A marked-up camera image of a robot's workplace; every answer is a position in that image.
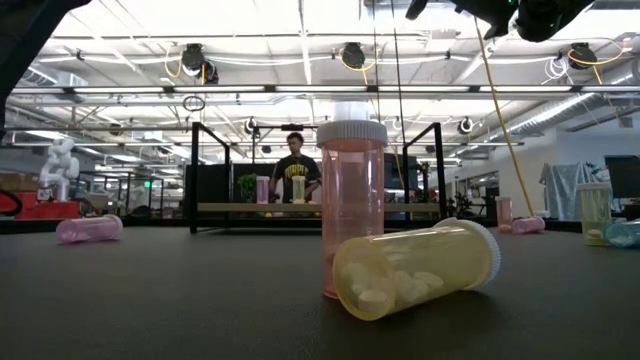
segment lettering on shirt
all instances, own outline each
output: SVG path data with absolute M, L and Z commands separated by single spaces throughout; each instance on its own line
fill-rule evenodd
M 307 176 L 309 169 L 306 166 L 300 164 L 289 165 L 284 170 L 284 176 L 287 179 L 292 179 L 294 176 Z

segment white robot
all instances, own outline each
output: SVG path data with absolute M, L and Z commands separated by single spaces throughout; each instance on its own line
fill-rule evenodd
M 56 200 L 69 201 L 69 179 L 76 179 L 80 174 L 80 163 L 71 156 L 74 146 L 73 140 L 61 139 L 49 147 L 49 159 L 40 171 L 38 201 L 50 201 L 54 186 L 58 189 Z

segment table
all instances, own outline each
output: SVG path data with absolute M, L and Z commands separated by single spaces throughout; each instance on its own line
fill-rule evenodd
M 369 323 L 320 295 L 317 232 L 127 228 L 80 246 L 0 236 L 0 357 L 640 358 L 639 252 L 569 233 L 498 241 L 503 268 L 482 292 Z

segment green plant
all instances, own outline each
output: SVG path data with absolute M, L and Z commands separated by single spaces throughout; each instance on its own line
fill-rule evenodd
M 257 175 L 249 174 L 238 178 L 240 186 L 240 198 L 245 202 L 255 202 Z

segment dark hair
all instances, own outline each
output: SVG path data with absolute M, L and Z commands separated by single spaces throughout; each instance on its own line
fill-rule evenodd
M 293 132 L 293 133 L 289 134 L 289 136 L 287 136 L 287 141 L 289 141 L 291 139 L 298 139 L 298 140 L 300 140 L 301 143 L 304 144 L 304 138 L 302 137 L 302 135 L 300 135 L 299 132 Z

